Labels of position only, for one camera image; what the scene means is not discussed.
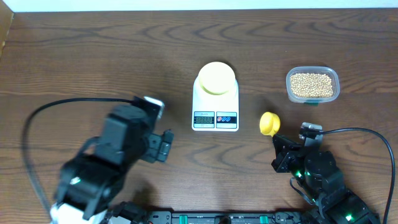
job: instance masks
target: yellow cup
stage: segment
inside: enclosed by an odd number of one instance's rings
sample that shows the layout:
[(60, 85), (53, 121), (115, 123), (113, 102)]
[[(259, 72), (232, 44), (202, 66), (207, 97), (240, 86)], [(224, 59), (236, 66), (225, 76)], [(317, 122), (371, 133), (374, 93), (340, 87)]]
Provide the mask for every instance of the yellow cup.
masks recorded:
[(280, 119), (278, 115), (265, 112), (260, 119), (260, 132), (263, 135), (274, 136), (279, 131)]
[(199, 71), (201, 88), (212, 95), (222, 95), (233, 89), (235, 73), (230, 66), (222, 62), (211, 62)]

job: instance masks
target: power cord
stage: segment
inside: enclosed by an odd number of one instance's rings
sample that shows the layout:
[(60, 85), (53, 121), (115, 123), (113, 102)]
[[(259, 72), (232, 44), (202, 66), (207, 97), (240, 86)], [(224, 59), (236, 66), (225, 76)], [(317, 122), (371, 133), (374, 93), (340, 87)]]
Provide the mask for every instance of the power cord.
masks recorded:
[(76, 156), (82, 155), (92, 144), (98, 144), (99, 140), (100, 137), (98, 136), (87, 139), (83, 146), (77, 152)]
[[(21, 154), (22, 154), (22, 159), (24, 161), (24, 165), (27, 171), (27, 175), (29, 177), (30, 180), (30, 184), (32, 185), (36, 196), (39, 198), (41, 204), (43, 205), (45, 211), (47, 212), (47, 214), (49, 215), (50, 219), (51, 215), (50, 215), (50, 210), (51, 210), (51, 204), (47, 198), (47, 196), (44, 193), (43, 187), (40, 184), (40, 180), (37, 177), (36, 171), (34, 169), (34, 164), (32, 159), (30, 158), (30, 154), (29, 154), (29, 145), (28, 145), (28, 133), (29, 133), (29, 128), (30, 128), (30, 124), (32, 123), (32, 120), (35, 118), (35, 116), (51, 107), (51, 106), (55, 106), (55, 105), (60, 105), (63, 103), (70, 103), (70, 102), (79, 102), (79, 101), (96, 101), (96, 102), (123, 102), (123, 103), (131, 103), (131, 100), (125, 100), (125, 99), (118, 99), (118, 98), (70, 98), (70, 99), (65, 99), (65, 100), (58, 100), (58, 101), (54, 101), (52, 103), (47, 103), (46, 105), (43, 105), (39, 108), (37, 108), (35, 111), (33, 111), (28, 118), (25, 121), (25, 125), (24, 128), (22, 130), (22, 136), (21, 136)], [(93, 138), (91, 139), (89, 142), (87, 142), (85, 144), (86, 147), (90, 146), (90, 144), (92, 144), (93, 142), (95, 142), (96, 139)]]
[(290, 186), (291, 186), (301, 197), (303, 197), (304, 200), (305, 200), (307, 203), (309, 203), (310, 205), (315, 205), (315, 203), (312, 202), (312, 201), (305, 195), (305, 193), (303, 193), (301, 190), (299, 190), (299, 189), (297, 189), (297, 188), (295, 188), (295, 187), (293, 186), (293, 180), (295, 180), (295, 177), (290, 178)]
[(345, 132), (345, 131), (363, 131), (363, 132), (367, 132), (367, 133), (372, 133), (372, 134), (376, 135), (377, 137), (379, 137), (384, 142), (384, 144), (387, 146), (387, 149), (390, 153), (390, 158), (391, 158), (391, 184), (390, 184), (390, 191), (388, 194), (386, 209), (384, 211), (384, 218), (383, 218), (383, 224), (387, 224), (388, 212), (390, 210), (390, 204), (391, 204), (391, 200), (392, 200), (392, 193), (394, 192), (394, 182), (396, 181), (396, 162), (394, 159), (394, 154), (392, 153), (391, 146), (388, 143), (387, 139), (385, 139), (385, 137), (382, 136), (380, 133), (370, 130), (370, 129), (366, 129), (366, 128), (340, 128), (340, 129), (331, 130), (331, 131), (316, 131), (315, 133), (324, 135), (324, 134), (341, 133), (341, 132)]

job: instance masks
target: white kitchen scale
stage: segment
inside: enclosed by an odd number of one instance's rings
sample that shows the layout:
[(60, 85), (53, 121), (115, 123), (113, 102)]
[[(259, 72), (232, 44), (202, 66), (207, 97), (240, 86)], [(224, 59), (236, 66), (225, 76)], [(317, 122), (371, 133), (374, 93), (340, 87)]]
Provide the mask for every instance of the white kitchen scale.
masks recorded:
[(239, 87), (234, 71), (227, 64), (211, 62), (199, 71), (192, 100), (193, 130), (239, 129)]

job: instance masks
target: scale display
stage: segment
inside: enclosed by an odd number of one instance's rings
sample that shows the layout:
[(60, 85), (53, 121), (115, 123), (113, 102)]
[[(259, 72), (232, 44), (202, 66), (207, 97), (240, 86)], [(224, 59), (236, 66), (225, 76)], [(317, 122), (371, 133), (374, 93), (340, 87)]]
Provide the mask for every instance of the scale display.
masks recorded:
[(196, 111), (193, 116), (194, 128), (214, 128), (214, 112)]
[(214, 118), (212, 117), (195, 117), (195, 124), (214, 124)]

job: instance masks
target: plastic container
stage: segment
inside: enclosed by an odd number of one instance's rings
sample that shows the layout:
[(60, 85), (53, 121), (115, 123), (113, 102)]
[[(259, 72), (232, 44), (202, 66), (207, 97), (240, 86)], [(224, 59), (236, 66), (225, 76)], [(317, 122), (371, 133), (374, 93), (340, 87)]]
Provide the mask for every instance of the plastic container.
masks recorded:
[[(297, 73), (316, 73), (316, 74), (326, 74), (331, 78), (331, 89), (333, 90), (333, 96), (326, 98), (307, 98), (296, 96), (292, 92), (292, 86), (290, 84), (290, 77)], [(286, 76), (286, 89), (287, 94), (291, 102), (294, 103), (326, 103), (331, 102), (337, 98), (340, 94), (340, 84), (338, 82), (337, 73), (328, 67), (319, 67), (319, 66), (304, 66), (304, 67), (295, 67), (291, 69), (291, 71)]]

